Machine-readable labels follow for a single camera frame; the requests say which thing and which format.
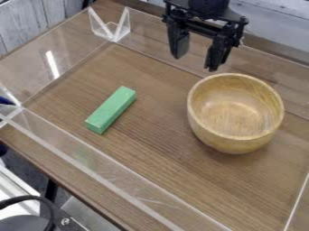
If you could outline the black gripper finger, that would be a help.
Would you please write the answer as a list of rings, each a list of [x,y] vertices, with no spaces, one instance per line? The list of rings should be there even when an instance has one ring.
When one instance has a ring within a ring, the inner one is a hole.
[[[220,65],[227,62],[231,50],[231,38],[225,35],[219,35],[213,40],[212,46],[209,47],[204,65],[211,72],[217,71]]]
[[[191,32],[182,22],[168,18],[168,39],[173,57],[178,60],[191,48]]]

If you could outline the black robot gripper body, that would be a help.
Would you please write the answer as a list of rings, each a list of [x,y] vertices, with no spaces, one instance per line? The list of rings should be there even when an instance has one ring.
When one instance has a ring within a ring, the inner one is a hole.
[[[174,22],[181,30],[208,38],[221,33],[232,39],[232,46],[241,45],[244,28],[249,19],[229,8],[229,0],[164,0],[164,22]]]

